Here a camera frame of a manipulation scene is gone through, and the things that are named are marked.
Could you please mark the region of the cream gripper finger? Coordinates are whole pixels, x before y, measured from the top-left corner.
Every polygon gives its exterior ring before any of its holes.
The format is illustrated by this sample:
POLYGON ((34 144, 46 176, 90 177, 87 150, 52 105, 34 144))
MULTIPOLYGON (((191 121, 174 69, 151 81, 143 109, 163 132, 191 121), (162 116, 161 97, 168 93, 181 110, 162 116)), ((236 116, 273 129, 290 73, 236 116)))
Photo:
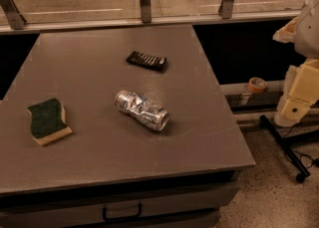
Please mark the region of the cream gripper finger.
POLYGON ((280 43, 293 43, 295 39, 297 21, 297 17, 290 20, 285 26, 275 32, 272 39, 280 43))
POLYGON ((319 100, 319 61, 307 59, 299 67, 290 66, 283 84, 274 121, 290 127, 299 123, 319 100))

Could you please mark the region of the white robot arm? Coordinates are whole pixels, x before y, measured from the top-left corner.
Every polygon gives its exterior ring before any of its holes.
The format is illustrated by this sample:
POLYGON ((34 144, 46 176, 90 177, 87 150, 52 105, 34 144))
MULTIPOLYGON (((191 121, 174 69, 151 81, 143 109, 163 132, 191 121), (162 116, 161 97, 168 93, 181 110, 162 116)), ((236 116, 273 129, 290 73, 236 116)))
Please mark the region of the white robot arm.
POLYGON ((306 58, 299 67, 289 66, 274 117, 277 125, 290 127, 319 100, 319 0, 306 0, 301 13, 277 30, 273 39, 293 43, 295 52, 306 58))

